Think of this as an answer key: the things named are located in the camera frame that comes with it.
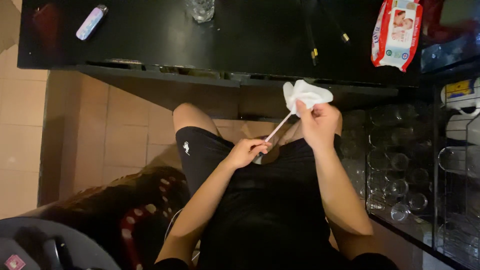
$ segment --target black desk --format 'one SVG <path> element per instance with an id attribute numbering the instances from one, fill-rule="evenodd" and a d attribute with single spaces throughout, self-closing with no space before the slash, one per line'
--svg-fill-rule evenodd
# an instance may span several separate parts
<path id="1" fill-rule="evenodd" d="M 41 20 L 34 19 L 37 9 L 47 3 L 54 8 Z M 108 14 L 89 40 L 80 41 L 75 33 L 99 3 L 108 6 Z M 382 0 L 324 3 L 352 45 L 342 43 L 313 1 L 318 15 L 312 27 L 320 61 L 313 67 L 295 0 L 217 0 L 214 19 L 200 25 L 185 13 L 182 0 L 24 0 L 18 66 L 71 69 L 122 59 L 145 65 L 309 77 L 341 85 L 418 86 L 419 55 L 406 73 L 395 67 L 375 68 L 370 61 Z M 48 31 L 39 31 L 38 25 L 45 21 L 49 21 Z"/>

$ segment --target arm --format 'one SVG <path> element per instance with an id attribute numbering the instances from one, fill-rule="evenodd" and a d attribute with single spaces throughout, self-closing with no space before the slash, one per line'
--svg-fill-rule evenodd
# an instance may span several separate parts
<path id="1" fill-rule="evenodd" d="M 312 110 L 297 101 L 305 140 L 315 156 L 322 204 L 340 252 L 349 259 L 376 252 L 370 219 L 334 149 L 335 130 L 340 112 L 329 104 L 316 104 Z"/>
<path id="2" fill-rule="evenodd" d="M 233 173 L 247 166 L 259 152 L 266 154 L 268 145 L 263 140 L 243 139 L 232 149 L 183 208 L 156 262 L 179 258 L 190 265 L 195 245 L 212 218 Z"/>

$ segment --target white tissue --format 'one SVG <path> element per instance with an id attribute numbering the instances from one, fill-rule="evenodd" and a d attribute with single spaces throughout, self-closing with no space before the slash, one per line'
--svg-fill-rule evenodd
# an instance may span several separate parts
<path id="1" fill-rule="evenodd" d="M 297 106 L 295 105 L 297 99 L 303 101 L 308 109 L 313 108 L 315 104 L 328 103 L 333 100 L 332 92 L 310 85 L 304 80 L 296 81 L 295 86 L 290 82 L 285 83 L 283 85 L 283 96 L 291 114 L 296 114 L 298 117 L 300 115 L 297 113 Z"/>

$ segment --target small red sticker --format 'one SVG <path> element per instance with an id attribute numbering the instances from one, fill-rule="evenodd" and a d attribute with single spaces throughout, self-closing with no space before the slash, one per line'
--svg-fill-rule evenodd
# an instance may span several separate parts
<path id="1" fill-rule="evenodd" d="M 20 270 L 25 266 L 24 261 L 18 257 L 18 255 L 12 255 L 8 260 L 5 262 L 5 265 L 8 267 L 9 270 Z"/>

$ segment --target red and white package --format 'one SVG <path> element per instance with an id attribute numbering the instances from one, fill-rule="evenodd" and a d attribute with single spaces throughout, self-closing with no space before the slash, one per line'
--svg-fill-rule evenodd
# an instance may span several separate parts
<path id="1" fill-rule="evenodd" d="M 372 62 L 405 72 L 417 50 L 423 8 L 419 0 L 384 0 L 372 36 Z"/>

